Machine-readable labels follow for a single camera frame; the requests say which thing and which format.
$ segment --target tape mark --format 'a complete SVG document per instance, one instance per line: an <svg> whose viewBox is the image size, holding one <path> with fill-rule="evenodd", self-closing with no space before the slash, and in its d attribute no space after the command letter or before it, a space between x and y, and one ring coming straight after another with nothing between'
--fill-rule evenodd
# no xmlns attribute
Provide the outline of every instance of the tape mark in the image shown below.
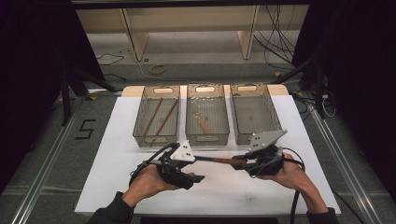
<svg viewBox="0 0 396 224"><path fill-rule="evenodd" d="M96 121L96 119L84 119L84 120L82 121L81 127L79 127L79 131L80 131L80 132L89 132L89 134L88 134L87 137L76 137L75 139L76 139L76 140L90 139L90 138L91 138L91 135L92 135L92 133L93 133L93 129L86 129L86 128L84 128L84 125L85 125L85 122L94 122L94 121Z"/></svg>

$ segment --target wrist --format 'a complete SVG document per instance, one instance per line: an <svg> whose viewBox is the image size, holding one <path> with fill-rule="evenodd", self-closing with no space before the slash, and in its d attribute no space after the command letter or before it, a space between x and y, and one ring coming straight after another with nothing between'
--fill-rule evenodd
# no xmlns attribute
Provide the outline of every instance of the wrist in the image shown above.
<svg viewBox="0 0 396 224"><path fill-rule="evenodd" d="M317 187L312 182L303 185L299 191L304 198L309 213L327 213L329 211Z"/></svg>
<svg viewBox="0 0 396 224"><path fill-rule="evenodd" d="M144 199L140 195L139 190L133 190L133 188L128 188L125 193L122 194L122 199L131 207L135 207L140 201Z"/></svg>

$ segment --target gray carpet floor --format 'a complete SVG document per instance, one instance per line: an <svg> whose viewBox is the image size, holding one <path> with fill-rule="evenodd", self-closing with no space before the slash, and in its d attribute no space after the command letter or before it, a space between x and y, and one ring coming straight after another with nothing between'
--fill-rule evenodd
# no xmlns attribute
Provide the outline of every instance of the gray carpet floor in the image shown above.
<svg viewBox="0 0 396 224"><path fill-rule="evenodd" d="M143 77L137 65L110 65L102 66L104 74L115 74L124 77L122 80L114 76L106 76L106 81L118 88L130 85L164 85L188 84L191 80L197 82L221 82L224 84L241 82L270 82L275 79L275 69L265 64L166 64L166 72L159 76L149 73L149 65L142 65L147 76ZM289 80L285 85L290 91L297 91L297 80ZM98 87L87 82L89 89ZM76 122L67 136L62 151L51 170L49 178L43 188L27 223L85 223L88 218L74 213L79 194L96 155L113 106L117 100L115 95L97 95L95 100L86 99L79 110ZM300 111L304 105L296 101ZM350 189L331 152L329 151L318 126L309 111L302 113L304 125L316 150L319 162L330 183L361 216L361 211L352 196ZM76 137L86 136L87 133L79 131L84 119L95 119L87 122L85 127L92 128L90 139L78 140ZM354 167L359 181L367 190L383 223L396 223L396 204L382 186L367 160L359 153L357 143L352 137L342 116L326 118L335 138L341 145L348 161ZM42 128L40 137L36 139L34 150L28 153L21 163L8 188L0 197L0 223L10 223L16 209L23 200L24 194L35 180L41 165L61 130L63 122L62 102L54 104L47 123ZM337 199L343 214L339 216L341 223L358 223L358 220L343 202ZM279 217L279 223L289 223L288 217ZM308 223L305 217L297 217L296 223Z"/></svg>

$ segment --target tripod leg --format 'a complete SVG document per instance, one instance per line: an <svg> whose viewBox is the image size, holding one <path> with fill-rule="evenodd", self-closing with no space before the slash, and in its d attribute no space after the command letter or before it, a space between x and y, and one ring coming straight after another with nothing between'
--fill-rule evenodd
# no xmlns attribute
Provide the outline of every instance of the tripod leg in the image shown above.
<svg viewBox="0 0 396 224"><path fill-rule="evenodd" d="M64 122L62 123L62 126L66 124L66 122L69 120L70 115L72 114L71 112L71 106L70 106L70 95L69 95L69 89L67 85L67 76L66 73L64 72L61 75L61 87L62 87L62 104L64 105Z"/></svg>
<svg viewBox="0 0 396 224"><path fill-rule="evenodd" d="M285 82L286 80L288 80L289 78L292 78L292 77L300 74L309 65L310 61L311 60L308 59L304 63L300 64L298 67L296 67L293 70L289 71L285 76L282 76L282 77L278 78L277 80L273 81L272 84L281 84L281 83Z"/></svg>
<svg viewBox="0 0 396 224"><path fill-rule="evenodd" d="M93 77L93 76L89 75L88 73L86 73L86 72L84 72L84 71L82 71L82 70L80 70L78 68L72 68L72 72L74 74L78 75L79 77L83 77L83 78L93 82L94 84L105 88L108 91L122 91L122 89L118 89L118 88L115 88L115 87L113 87L111 85L108 85L104 81L102 81L102 80L100 80L100 79L98 79L96 77Z"/></svg>
<svg viewBox="0 0 396 224"><path fill-rule="evenodd" d="M320 117L322 119L325 119L325 117L324 117L324 108L322 107L323 78L324 78L324 74L321 71L320 66L318 66L317 89L316 89L316 95L315 95L315 108L316 108L318 114L320 114Z"/></svg>

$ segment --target metal frame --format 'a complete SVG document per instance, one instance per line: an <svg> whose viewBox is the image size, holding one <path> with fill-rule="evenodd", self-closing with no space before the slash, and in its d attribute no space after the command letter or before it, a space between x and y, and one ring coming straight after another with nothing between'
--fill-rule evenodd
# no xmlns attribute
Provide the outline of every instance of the metal frame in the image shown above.
<svg viewBox="0 0 396 224"><path fill-rule="evenodd" d="M221 7L259 5L306 5L310 0L72 0L75 9L138 8L138 7Z"/></svg>
<svg viewBox="0 0 396 224"><path fill-rule="evenodd" d="M49 151L49 155L44 161L43 165L38 172L35 181L32 186L29 188L29 191L26 193L21 205L19 206L14 218L12 219L12 223L26 223L28 217L33 211L35 203L37 202L38 197L40 196L40 192L46 183L48 177L50 176L50 172L52 170L53 165L55 164L59 154L62 151L62 147L64 146L64 142L66 141L67 136L70 133L71 128L76 120L77 114L81 106L84 104L85 97L78 97L75 102L75 111L72 114L70 120L64 125L59 132L52 148Z"/></svg>
<svg viewBox="0 0 396 224"><path fill-rule="evenodd" d="M309 105L309 110L314 110L312 105ZM318 125L318 128L330 150L332 156L334 157L335 162L337 163L338 168L341 171L353 197L356 200L365 220L367 223L379 224L383 223L379 214L375 210L375 206L371 201L369 195L366 193L363 185L355 175L351 165L347 161L346 156L343 153L343 149L338 145L337 141L332 134L329 126L325 119L322 119L317 111L312 112L312 116L315 120L315 123Z"/></svg>

